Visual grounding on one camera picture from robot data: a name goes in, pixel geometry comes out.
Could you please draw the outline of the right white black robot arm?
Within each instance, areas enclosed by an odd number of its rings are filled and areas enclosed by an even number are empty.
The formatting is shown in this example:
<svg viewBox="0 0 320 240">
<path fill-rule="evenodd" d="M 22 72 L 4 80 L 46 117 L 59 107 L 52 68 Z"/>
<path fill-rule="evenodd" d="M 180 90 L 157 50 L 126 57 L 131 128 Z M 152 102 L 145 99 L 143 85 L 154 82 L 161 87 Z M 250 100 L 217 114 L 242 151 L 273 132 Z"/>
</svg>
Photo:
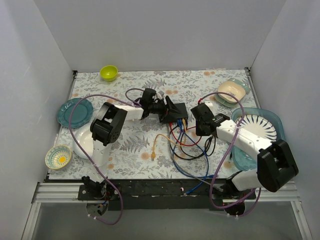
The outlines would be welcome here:
<svg viewBox="0 0 320 240">
<path fill-rule="evenodd" d="M 279 139 L 270 141 L 237 126 L 228 116 L 214 115 L 205 103 L 191 109 L 196 122 L 196 134 L 200 137 L 214 136 L 229 142 L 252 157 L 257 167 L 238 171 L 222 186 L 232 199 L 237 199 L 246 190 L 265 188 L 275 193 L 293 179 L 299 169 L 289 144 Z"/>
</svg>

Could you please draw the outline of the black network switch box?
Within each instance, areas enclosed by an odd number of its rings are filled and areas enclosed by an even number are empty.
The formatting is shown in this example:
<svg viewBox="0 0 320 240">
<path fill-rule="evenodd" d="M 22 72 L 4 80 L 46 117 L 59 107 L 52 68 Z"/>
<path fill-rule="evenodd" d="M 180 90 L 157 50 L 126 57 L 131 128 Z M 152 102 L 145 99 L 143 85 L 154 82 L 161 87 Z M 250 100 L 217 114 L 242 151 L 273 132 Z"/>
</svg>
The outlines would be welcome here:
<svg viewBox="0 0 320 240">
<path fill-rule="evenodd" d="M 168 103 L 166 112 L 159 116 L 159 122 L 162 124 L 176 123 L 177 120 L 188 119 L 186 104 Z"/>
</svg>

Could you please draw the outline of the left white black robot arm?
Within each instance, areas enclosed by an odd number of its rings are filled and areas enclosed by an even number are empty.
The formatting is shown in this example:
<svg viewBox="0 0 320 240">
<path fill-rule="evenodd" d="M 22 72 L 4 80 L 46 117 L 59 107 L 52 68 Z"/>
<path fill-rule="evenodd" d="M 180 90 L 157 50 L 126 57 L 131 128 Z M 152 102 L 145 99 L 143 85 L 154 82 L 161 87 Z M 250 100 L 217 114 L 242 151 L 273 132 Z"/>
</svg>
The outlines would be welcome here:
<svg viewBox="0 0 320 240">
<path fill-rule="evenodd" d="M 173 103 L 169 96 L 162 98 L 154 89 L 146 88 L 133 106 L 116 106 L 105 102 L 90 125 L 92 133 L 92 162 L 96 168 L 89 177 L 96 183 L 89 188 L 89 194 L 95 200 L 106 196 L 106 187 L 101 184 L 107 177 L 106 162 L 111 145 L 119 138 L 125 121 L 143 120 L 150 114 L 158 115 L 161 124 L 175 123 L 187 119 L 188 113 L 184 102 Z"/>
</svg>

